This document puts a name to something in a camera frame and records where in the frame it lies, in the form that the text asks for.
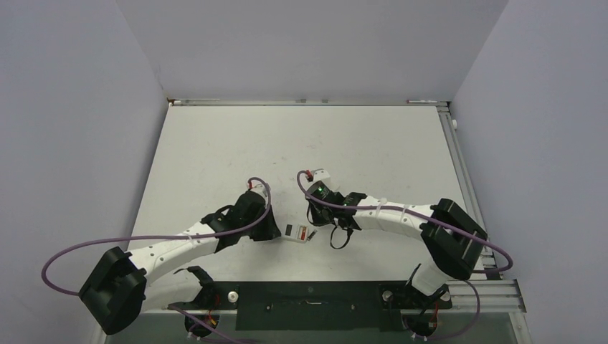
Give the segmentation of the white remote control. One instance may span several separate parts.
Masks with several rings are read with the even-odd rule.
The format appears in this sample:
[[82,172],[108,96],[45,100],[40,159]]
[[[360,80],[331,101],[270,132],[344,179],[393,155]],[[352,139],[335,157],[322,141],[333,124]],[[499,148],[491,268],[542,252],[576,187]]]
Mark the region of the white remote control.
[[303,225],[303,224],[287,224],[285,226],[285,228],[282,231],[282,236],[281,238],[287,241],[291,241],[291,242],[296,242],[299,244],[304,244],[307,242],[307,240],[305,241],[301,241],[298,238],[298,227],[299,226],[307,226],[307,225]]

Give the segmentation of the dark battery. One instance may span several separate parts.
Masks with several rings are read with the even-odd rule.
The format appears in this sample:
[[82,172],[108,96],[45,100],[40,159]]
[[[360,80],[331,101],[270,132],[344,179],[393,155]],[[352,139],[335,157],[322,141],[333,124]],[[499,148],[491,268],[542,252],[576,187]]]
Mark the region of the dark battery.
[[318,230],[315,229],[313,230],[307,237],[307,241],[310,241],[316,234],[318,233]]

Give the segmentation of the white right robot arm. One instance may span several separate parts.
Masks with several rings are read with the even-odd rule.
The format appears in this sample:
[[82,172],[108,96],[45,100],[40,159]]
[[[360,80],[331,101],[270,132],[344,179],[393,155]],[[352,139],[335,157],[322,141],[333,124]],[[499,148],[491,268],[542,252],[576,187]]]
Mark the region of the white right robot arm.
[[317,181],[305,190],[313,220],[353,231],[381,230],[424,243],[429,259],[421,263],[405,287],[407,301],[426,305],[448,280],[468,280],[475,273],[488,235],[450,199],[437,204],[405,205],[365,193],[344,196]]

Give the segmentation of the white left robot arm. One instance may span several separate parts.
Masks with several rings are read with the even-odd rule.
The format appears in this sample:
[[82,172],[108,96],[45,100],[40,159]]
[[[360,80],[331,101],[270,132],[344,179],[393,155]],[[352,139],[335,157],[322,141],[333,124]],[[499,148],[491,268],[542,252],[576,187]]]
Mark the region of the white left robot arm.
[[235,204],[203,217],[178,239],[129,252],[109,249],[78,297],[107,335],[126,329],[147,310],[177,302],[204,308],[214,297],[213,280],[189,262],[231,247],[242,237],[259,242],[279,236],[270,191],[259,184],[245,191]]

